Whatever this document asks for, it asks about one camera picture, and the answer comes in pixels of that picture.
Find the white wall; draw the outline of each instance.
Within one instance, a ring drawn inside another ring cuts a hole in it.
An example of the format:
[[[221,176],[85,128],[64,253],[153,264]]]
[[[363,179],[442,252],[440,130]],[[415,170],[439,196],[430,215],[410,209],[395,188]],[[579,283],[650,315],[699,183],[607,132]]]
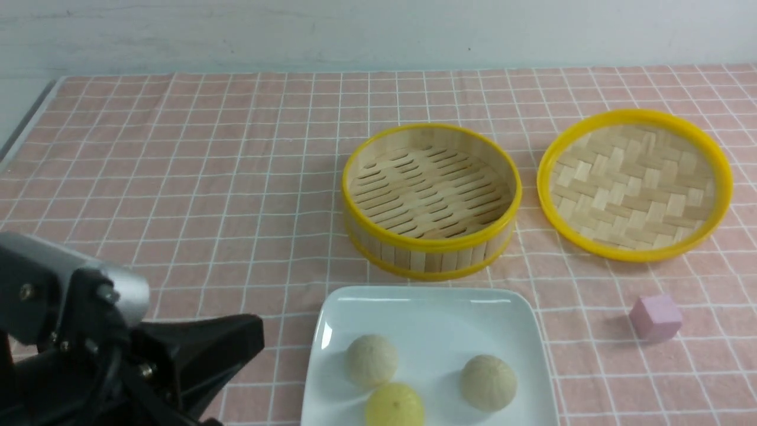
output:
[[[0,77],[757,61],[755,0],[0,0]]]

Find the bamboo steamer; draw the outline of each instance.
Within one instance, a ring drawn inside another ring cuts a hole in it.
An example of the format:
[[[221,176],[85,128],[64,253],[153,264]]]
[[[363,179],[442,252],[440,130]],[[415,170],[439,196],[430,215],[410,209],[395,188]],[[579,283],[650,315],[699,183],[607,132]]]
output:
[[[449,280],[485,268],[507,247],[522,185],[512,159],[477,133],[411,124],[377,134],[347,161],[345,227],[386,271]]]

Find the yellow rim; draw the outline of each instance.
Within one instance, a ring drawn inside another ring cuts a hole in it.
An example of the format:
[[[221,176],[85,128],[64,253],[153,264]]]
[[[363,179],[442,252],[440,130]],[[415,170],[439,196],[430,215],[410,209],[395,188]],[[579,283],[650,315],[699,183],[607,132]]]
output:
[[[510,231],[510,234],[507,236],[507,239],[505,239],[505,243],[490,258],[476,265],[471,265],[465,269],[457,269],[455,271],[448,271],[448,272],[419,272],[419,271],[411,271],[409,269],[399,268],[397,266],[392,265],[391,263],[384,262],[380,258],[375,257],[371,252],[369,252],[365,247],[363,247],[363,245],[360,244],[360,241],[357,240],[357,238],[354,236],[354,234],[352,233],[349,227],[347,227],[347,236],[350,238],[352,245],[355,246],[355,249],[357,249],[357,251],[360,252],[361,255],[363,255],[366,259],[368,259],[368,262],[373,263],[374,265],[378,266],[384,271],[389,272],[390,274],[395,274],[397,276],[409,278],[411,280],[446,281],[446,280],[456,280],[457,278],[462,278],[467,275],[474,274],[480,271],[481,269],[484,269],[487,266],[494,263],[494,261],[497,260],[502,255],[502,253],[504,253],[505,250],[507,249],[507,246],[510,244],[510,240],[512,239],[512,235],[514,234],[513,232],[514,230],[515,228],[513,228]]]
[[[352,167],[352,163],[355,161],[357,156],[360,155],[360,153],[368,145],[370,145],[371,143],[374,143],[376,140],[386,137],[388,135],[391,135],[392,133],[401,132],[404,130],[417,129],[421,127],[446,128],[450,130],[457,130],[459,132],[467,133],[468,135],[478,138],[484,143],[487,143],[489,146],[494,148],[500,155],[502,155],[507,160],[507,163],[509,164],[510,168],[512,168],[512,172],[515,175],[516,188],[515,188],[515,196],[512,198],[512,203],[510,204],[510,207],[508,207],[507,211],[505,211],[504,215],[502,215],[501,218],[497,219],[494,223],[492,223],[488,227],[478,232],[472,233],[470,235],[462,236],[459,238],[453,238],[449,240],[420,240],[416,238],[409,238],[408,236],[402,236],[398,233],[393,233],[386,229],[383,229],[380,226],[371,222],[370,219],[368,219],[368,217],[365,216],[360,211],[360,209],[357,207],[355,202],[350,197],[349,182],[347,181],[346,171],[350,170],[350,167]],[[362,143],[360,146],[358,146],[355,152],[353,152],[353,154],[347,160],[347,165],[344,166],[344,173],[342,173],[342,176],[341,176],[341,193],[344,199],[344,204],[347,207],[349,214],[352,215],[352,217],[355,219],[355,221],[358,223],[360,227],[368,231],[371,235],[376,237],[376,239],[382,241],[383,243],[389,243],[400,249],[422,250],[425,252],[433,253],[433,252],[450,252],[450,251],[461,250],[470,246],[476,246],[496,236],[512,220],[512,218],[516,214],[516,211],[518,210],[518,207],[520,206],[520,202],[522,198],[522,184],[521,184],[520,175],[518,173],[518,169],[516,168],[515,162],[513,162],[510,156],[507,155],[507,153],[504,152],[496,143],[492,142],[488,138],[483,137],[482,135],[476,132],[473,132],[471,130],[468,130],[466,128],[453,126],[451,124],[417,123],[417,124],[408,124],[406,126],[399,126],[399,127],[394,127],[388,130],[384,130],[383,132],[376,134],[374,137],[368,139],[367,141]]]
[[[559,215],[555,205],[552,203],[550,196],[550,175],[555,162],[560,155],[573,142],[581,136],[600,129],[601,127],[618,126],[622,124],[641,124],[661,127],[691,141],[691,144],[702,150],[702,153],[710,160],[712,169],[715,172],[715,184],[717,195],[715,198],[715,208],[709,219],[694,232],[691,236],[673,246],[655,250],[623,250],[615,247],[604,246],[595,243],[588,238],[583,237],[573,230]],[[552,146],[544,157],[541,159],[539,171],[537,174],[537,190],[539,192],[539,201],[547,216],[547,220],[560,232],[565,238],[573,242],[582,249],[596,255],[606,258],[625,262],[656,262],[683,254],[704,241],[717,228],[718,224],[728,211],[731,203],[731,196],[734,191],[734,179],[731,174],[731,167],[728,159],[721,151],[720,147],[707,133],[703,132],[697,126],[690,122],[666,114],[660,111],[651,111],[643,109],[615,110],[594,115],[586,120],[580,121],[563,134],[555,139]]]

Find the silver motor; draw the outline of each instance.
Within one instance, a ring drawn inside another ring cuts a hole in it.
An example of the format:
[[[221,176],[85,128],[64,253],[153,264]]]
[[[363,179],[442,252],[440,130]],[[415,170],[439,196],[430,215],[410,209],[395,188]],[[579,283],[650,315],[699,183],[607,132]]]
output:
[[[55,271],[61,284],[61,303],[65,306],[71,275],[80,268],[98,269],[113,281],[118,293],[116,307],[128,327],[135,327],[147,314],[150,307],[150,286],[147,280],[119,265],[103,262],[60,244],[51,243],[36,236],[15,232],[0,232],[0,246],[39,262]]]

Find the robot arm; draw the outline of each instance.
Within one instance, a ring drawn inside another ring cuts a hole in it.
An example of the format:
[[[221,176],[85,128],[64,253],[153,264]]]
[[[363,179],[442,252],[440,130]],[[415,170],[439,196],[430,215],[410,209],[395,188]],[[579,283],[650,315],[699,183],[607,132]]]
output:
[[[148,304],[148,284],[129,270],[0,233],[0,424],[199,425],[263,350],[263,322],[145,323]],[[9,336],[39,353],[14,363]]]

